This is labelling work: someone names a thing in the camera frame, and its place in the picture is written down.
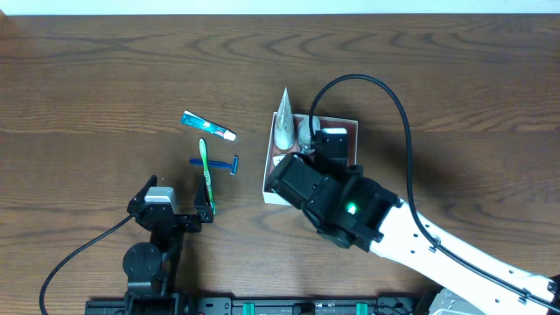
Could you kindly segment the white cream tube gold cap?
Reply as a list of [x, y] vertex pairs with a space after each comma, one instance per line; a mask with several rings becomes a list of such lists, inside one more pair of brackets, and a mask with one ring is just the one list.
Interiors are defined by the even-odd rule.
[[295, 143], [294, 119], [288, 88], [283, 91], [274, 127], [274, 143], [280, 151], [287, 151]]

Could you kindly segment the green white soap packet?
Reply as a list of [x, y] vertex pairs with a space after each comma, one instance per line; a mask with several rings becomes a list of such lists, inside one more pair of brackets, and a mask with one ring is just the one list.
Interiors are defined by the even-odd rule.
[[285, 154], [273, 156], [272, 157], [273, 166], [277, 167], [285, 157], [286, 157]]

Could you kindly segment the clear bottle blue liquid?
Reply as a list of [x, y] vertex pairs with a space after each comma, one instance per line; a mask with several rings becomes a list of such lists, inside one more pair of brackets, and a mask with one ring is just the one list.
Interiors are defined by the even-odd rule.
[[311, 155], [314, 152], [312, 148], [312, 133], [309, 128], [310, 119], [307, 115], [298, 125], [297, 141], [299, 151], [306, 155]]

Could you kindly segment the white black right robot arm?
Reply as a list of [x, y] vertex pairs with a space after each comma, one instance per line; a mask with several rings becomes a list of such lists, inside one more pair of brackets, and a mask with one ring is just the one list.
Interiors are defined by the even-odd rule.
[[557, 283], [501, 262], [434, 225], [396, 194], [343, 166], [299, 153], [265, 180], [336, 246], [356, 246], [407, 266], [485, 314], [556, 314]]

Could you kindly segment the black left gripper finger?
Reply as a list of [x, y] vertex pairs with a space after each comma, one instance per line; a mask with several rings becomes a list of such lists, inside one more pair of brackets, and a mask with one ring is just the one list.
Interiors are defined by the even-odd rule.
[[207, 191], [207, 183], [204, 177], [200, 178], [198, 189], [194, 198], [194, 206], [202, 223], [214, 222], [214, 210]]
[[144, 197], [149, 191], [149, 189], [155, 186], [158, 182], [158, 177], [156, 175], [151, 175], [147, 180], [146, 184], [140, 189], [140, 191], [130, 200], [130, 206], [137, 206], [144, 203]]

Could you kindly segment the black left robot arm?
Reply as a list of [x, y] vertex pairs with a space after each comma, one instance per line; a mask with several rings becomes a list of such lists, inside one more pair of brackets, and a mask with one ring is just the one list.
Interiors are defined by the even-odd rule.
[[157, 185], [151, 176], [130, 200], [127, 212], [150, 232], [150, 239], [133, 245], [124, 255], [122, 268], [127, 275], [124, 295], [125, 315], [184, 315], [197, 311], [196, 303], [174, 289], [186, 233], [199, 233], [204, 223], [214, 221], [204, 178], [194, 198], [195, 213], [177, 212], [171, 187]]

